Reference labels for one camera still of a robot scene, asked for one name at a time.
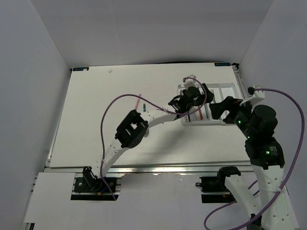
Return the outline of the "orange chopstick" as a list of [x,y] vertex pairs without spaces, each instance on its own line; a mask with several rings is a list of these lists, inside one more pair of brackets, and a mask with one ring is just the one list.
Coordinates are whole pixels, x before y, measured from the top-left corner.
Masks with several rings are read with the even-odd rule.
[[198,106],[198,111],[199,111],[200,120],[203,120],[202,111],[201,111],[200,106]]

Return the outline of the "pink handled spoon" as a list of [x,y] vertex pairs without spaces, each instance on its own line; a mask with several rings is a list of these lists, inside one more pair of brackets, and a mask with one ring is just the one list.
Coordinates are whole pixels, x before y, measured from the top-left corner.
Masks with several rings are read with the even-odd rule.
[[136,102],[136,104],[135,104],[135,110],[137,110],[138,109],[138,107],[139,107],[139,103],[140,103],[140,97],[142,96],[142,94],[139,94],[139,97],[138,97],[138,99],[137,99],[137,102]]

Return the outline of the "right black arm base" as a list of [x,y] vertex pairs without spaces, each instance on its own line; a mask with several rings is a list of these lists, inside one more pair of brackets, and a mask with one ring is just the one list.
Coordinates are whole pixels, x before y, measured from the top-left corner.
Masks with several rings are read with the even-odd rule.
[[201,201],[203,204],[221,204],[235,201],[233,195],[223,188],[216,176],[200,177],[195,186],[201,190]]

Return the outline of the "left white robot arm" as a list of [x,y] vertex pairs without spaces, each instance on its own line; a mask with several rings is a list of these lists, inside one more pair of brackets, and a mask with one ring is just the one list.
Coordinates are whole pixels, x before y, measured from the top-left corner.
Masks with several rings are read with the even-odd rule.
[[110,188],[105,180],[107,172],[124,152],[140,144],[150,128],[193,114],[195,111],[192,111],[192,108],[198,109],[214,99],[214,94],[204,83],[197,86],[192,80],[185,80],[184,87],[185,89],[166,106],[148,102],[156,109],[142,113],[136,109],[131,110],[116,128],[114,139],[109,146],[106,146],[103,137],[103,122],[111,106],[107,107],[100,125],[103,150],[101,160],[94,167],[87,166],[83,169],[84,184],[90,191],[99,192],[105,187]]

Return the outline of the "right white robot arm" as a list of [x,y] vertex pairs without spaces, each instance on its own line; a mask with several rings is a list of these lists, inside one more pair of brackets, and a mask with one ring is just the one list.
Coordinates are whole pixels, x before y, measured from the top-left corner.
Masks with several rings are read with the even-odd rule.
[[267,105],[253,107],[249,100],[231,96],[210,104],[210,110],[215,120],[227,111],[223,121],[235,124],[246,137],[245,150],[257,178],[261,203],[257,203],[235,166],[219,169],[217,187],[229,190],[245,209],[252,221],[247,224],[248,230],[293,230],[286,192],[280,187],[284,182],[285,160],[283,149],[273,136],[278,124],[275,110]]

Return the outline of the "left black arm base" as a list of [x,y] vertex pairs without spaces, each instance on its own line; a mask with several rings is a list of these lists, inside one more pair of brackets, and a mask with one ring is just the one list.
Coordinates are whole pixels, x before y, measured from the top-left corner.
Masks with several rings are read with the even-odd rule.
[[116,201],[121,189],[121,179],[116,177],[98,178],[92,167],[84,167],[82,176],[74,179],[72,201]]

